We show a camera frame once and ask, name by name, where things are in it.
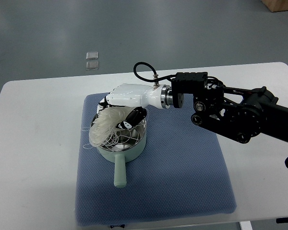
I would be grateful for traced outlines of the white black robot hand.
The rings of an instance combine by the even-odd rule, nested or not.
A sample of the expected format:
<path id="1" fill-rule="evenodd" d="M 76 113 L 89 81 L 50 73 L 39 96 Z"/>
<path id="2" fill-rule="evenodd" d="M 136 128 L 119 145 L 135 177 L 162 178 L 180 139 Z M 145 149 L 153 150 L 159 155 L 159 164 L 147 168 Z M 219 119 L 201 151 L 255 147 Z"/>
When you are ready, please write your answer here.
<path id="1" fill-rule="evenodd" d="M 141 84 L 122 84 L 107 94 L 97 106 L 96 115 L 108 108 L 127 108 L 133 110 L 127 117 L 115 125 L 119 129 L 132 129 L 147 116 L 146 107 L 168 109 L 173 105 L 169 85 L 148 86 Z"/>

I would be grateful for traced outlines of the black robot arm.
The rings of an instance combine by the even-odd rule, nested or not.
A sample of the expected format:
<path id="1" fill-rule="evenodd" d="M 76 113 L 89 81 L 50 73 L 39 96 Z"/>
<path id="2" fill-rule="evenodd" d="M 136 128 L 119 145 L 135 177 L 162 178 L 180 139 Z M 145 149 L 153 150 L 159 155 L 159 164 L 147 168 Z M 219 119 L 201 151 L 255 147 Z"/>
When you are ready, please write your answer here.
<path id="1" fill-rule="evenodd" d="M 193 95 L 195 125 L 242 144 L 261 133 L 288 143 L 288 108 L 265 86 L 227 87 L 207 72 L 178 72 L 169 80 L 175 108 L 182 107 L 185 94 Z"/>

